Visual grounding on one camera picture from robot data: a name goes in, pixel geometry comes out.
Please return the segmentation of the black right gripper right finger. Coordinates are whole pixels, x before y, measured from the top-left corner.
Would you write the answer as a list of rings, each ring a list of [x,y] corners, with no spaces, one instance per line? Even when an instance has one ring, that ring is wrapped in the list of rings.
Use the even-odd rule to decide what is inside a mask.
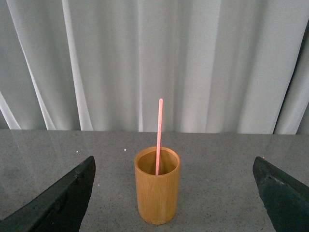
[[[309,187],[262,157],[255,158],[253,175],[275,231],[307,232]]]

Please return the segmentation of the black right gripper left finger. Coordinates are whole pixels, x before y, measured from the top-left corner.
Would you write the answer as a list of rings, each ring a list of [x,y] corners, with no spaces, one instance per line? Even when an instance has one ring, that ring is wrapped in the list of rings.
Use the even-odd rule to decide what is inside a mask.
[[[89,156],[31,202],[1,221],[2,232],[77,232],[88,208],[95,178]]]

